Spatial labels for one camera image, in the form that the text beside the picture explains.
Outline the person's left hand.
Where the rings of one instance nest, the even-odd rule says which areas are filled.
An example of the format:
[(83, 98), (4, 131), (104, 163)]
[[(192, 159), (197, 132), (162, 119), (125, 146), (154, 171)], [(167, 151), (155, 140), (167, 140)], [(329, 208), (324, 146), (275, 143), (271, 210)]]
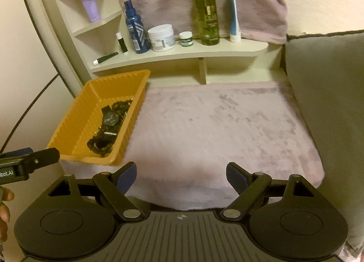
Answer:
[(1, 187), (1, 242), (8, 239), (8, 223), (10, 221), (10, 210), (5, 202), (14, 200), (14, 197), (13, 191)]

